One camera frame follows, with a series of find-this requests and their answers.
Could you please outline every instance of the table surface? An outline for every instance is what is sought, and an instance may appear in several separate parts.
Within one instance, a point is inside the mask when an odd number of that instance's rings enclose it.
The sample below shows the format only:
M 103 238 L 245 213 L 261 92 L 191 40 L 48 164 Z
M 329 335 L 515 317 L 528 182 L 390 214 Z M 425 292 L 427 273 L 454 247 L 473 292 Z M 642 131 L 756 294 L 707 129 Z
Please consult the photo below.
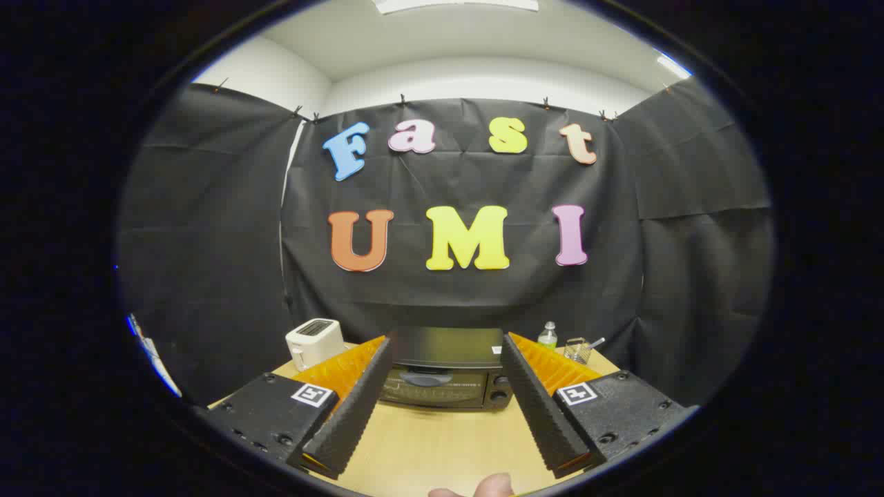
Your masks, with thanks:
M 556 351 L 561 354 L 562 348 Z M 602 375 L 619 370 L 595 350 L 587 366 Z M 289 361 L 274 373 L 291 378 L 298 370 Z M 338 480 L 310 474 L 374 497 L 424 497 L 439 487 L 472 495 L 482 478 L 504 471 L 512 477 L 517 495 L 582 474 L 577 471 L 555 478 L 546 469 L 515 397 L 504 409 L 478 412 L 380 401 Z

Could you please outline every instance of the letter f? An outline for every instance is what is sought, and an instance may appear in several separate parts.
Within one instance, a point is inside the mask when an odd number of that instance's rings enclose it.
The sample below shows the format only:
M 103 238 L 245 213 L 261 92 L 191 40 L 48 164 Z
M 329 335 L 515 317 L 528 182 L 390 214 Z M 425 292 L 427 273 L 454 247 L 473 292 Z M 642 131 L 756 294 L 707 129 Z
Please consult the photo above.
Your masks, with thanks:
M 349 178 L 365 166 L 365 159 L 357 159 L 353 154 L 365 153 L 365 140 L 359 135 L 366 134 L 368 131 L 369 125 L 356 123 L 323 143 L 323 149 L 331 152 L 331 160 L 334 161 L 334 165 L 338 169 L 334 175 L 336 181 Z M 353 136 L 353 140 L 348 141 L 347 138 L 351 136 Z

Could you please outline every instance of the white toaster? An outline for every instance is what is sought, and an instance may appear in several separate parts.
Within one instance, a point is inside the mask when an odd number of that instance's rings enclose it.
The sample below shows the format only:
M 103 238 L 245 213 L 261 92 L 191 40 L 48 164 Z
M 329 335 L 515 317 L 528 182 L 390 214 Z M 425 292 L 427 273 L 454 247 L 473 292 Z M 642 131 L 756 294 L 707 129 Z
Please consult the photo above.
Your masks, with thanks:
M 286 333 L 286 345 L 294 367 L 304 371 L 347 350 L 340 323 L 334 319 L 310 319 Z

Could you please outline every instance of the letter m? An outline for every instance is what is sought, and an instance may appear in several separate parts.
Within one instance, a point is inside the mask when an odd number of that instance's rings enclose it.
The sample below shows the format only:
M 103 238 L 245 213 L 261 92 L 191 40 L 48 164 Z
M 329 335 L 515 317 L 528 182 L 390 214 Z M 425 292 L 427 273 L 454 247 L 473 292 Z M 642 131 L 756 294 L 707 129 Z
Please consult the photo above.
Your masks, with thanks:
M 479 249 L 476 257 L 478 269 L 506 269 L 509 259 L 503 251 L 503 220 L 507 210 L 498 205 L 486 205 L 476 214 L 473 226 L 467 229 L 454 207 L 432 207 L 427 210 L 427 218 L 433 222 L 433 254 L 427 260 L 427 269 L 447 271 L 454 267 L 448 256 L 448 247 L 457 257 L 461 268 L 467 269 L 469 262 Z

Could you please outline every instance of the finger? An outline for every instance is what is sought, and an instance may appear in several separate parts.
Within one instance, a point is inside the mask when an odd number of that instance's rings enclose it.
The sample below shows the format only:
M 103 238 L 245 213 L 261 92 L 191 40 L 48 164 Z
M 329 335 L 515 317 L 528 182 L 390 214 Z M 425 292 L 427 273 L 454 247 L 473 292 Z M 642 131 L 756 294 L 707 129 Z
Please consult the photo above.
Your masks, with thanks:
M 434 488 L 427 493 L 427 497 L 463 497 L 459 493 L 454 493 L 447 488 Z
M 513 492 L 512 480 L 509 473 L 497 473 L 479 482 L 473 497 L 511 497 Z

